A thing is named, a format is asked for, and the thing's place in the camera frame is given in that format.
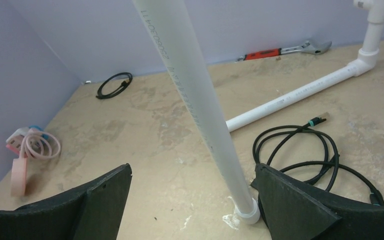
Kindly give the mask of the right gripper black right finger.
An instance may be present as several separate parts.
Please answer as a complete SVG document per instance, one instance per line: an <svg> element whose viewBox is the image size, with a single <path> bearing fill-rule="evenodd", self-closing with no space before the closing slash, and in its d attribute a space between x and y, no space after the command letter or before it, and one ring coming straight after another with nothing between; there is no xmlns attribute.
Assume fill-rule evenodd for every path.
<svg viewBox="0 0 384 240"><path fill-rule="evenodd" d="M274 240L384 240L384 206L345 198L266 165L255 167L258 206Z"/></svg>

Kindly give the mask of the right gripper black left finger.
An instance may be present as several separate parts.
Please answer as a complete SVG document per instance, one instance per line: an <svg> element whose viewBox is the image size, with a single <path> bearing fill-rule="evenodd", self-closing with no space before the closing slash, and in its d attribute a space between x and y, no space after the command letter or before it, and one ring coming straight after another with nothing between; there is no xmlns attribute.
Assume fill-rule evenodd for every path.
<svg viewBox="0 0 384 240"><path fill-rule="evenodd" d="M131 181L126 163L49 198L0 210L0 240L115 240Z"/></svg>

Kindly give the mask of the pink round socket with cord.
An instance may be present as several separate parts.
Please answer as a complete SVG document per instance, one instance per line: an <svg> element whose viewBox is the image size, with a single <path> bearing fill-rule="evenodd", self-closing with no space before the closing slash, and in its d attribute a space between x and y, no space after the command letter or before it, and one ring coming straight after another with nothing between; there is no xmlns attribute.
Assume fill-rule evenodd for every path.
<svg viewBox="0 0 384 240"><path fill-rule="evenodd" d="M10 176L10 194L13 197L25 195L27 186L28 160L51 160L61 154L62 145L51 133L30 129L24 137L19 155L12 161Z"/></svg>

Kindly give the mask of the white cube power socket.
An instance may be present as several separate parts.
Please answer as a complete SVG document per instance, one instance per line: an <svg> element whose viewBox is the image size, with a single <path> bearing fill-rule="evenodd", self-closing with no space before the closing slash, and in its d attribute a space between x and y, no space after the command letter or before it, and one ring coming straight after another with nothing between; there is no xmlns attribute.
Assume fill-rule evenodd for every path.
<svg viewBox="0 0 384 240"><path fill-rule="evenodd" d="M29 127L18 128L5 142L14 149L20 150L24 137L28 134Z"/></svg>

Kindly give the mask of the blue plug adapter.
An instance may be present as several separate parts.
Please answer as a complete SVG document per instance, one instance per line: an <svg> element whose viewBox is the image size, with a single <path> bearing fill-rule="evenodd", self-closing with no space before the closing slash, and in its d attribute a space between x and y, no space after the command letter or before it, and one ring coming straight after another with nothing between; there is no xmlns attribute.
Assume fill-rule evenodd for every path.
<svg viewBox="0 0 384 240"><path fill-rule="evenodd" d="M43 131L44 131L41 127L39 127L39 126L37 126L37 125L31 125L31 126L29 126L29 129L30 129L30 130L34 130L34 131L40 131L40 132L43 132ZM49 136L48 136L46 133L43 133L41 136L42 136L45 140L48 140L48 139L49 139Z"/></svg>

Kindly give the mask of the pink plug adapter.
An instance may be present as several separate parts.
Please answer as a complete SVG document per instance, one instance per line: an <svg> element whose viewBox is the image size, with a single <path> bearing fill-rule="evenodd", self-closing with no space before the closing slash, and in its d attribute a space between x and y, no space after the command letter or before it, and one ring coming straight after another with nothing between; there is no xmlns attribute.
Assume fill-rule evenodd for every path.
<svg viewBox="0 0 384 240"><path fill-rule="evenodd" d="M6 144L5 147L15 153L17 156L20 154L20 150L17 147L12 146L11 144Z"/></svg>

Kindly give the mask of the white PVC pipe frame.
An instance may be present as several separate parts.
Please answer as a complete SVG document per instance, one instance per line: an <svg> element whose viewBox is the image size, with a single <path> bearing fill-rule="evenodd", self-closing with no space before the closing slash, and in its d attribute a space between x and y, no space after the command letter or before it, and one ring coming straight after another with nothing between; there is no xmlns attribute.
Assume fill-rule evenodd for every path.
<svg viewBox="0 0 384 240"><path fill-rule="evenodd" d="M384 0L354 1L357 8L368 12L367 31L355 60L326 76L225 120L185 3L182 0L136 0L133 4L231 193L235 213L247 225L257 223L261 215L246 183L231 131L373 69L384 29Z"/></svg>

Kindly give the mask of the red handled adjustable wrench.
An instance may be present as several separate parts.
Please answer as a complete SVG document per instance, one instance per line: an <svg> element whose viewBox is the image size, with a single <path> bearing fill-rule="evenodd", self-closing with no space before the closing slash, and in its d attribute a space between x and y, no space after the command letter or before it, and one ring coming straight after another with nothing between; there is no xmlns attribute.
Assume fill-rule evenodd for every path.
<svg viewBox="0 0 384 240"><path fill-rule="evenodd" d="M273 48L268 50L247 53L243 56L240 56L236 60L236 62L278 57L282 55L295 54L295 53L320 55L327 52L331 48L331 46L332 46L332 41L328 41L323 44L318 44L312 40L306 40L304 43L297 46L293 46L293 47Z"/></svg>

